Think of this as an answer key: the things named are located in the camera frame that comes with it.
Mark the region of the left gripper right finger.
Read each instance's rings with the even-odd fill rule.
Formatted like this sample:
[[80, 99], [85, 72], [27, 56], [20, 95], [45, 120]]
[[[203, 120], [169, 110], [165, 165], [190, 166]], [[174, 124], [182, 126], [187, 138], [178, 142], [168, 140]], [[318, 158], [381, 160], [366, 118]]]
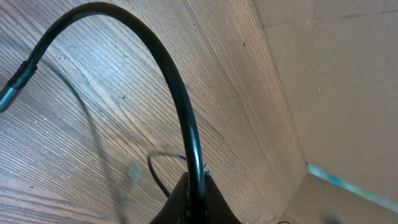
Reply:
[[210, 171], [205, 172], [207, 215], [211, 224], [241, 224], [221, 194]]

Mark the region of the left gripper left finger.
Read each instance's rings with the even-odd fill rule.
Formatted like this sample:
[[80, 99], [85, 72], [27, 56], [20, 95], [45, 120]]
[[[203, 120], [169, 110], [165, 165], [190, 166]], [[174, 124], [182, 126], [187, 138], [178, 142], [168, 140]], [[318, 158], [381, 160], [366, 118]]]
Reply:
[[186, 214], [185, 207], [189, 201], [188, 173], [184, 172], [167, 199], [161, 211], [154, 217], [150, 224], [176, 224], [181, 223]]

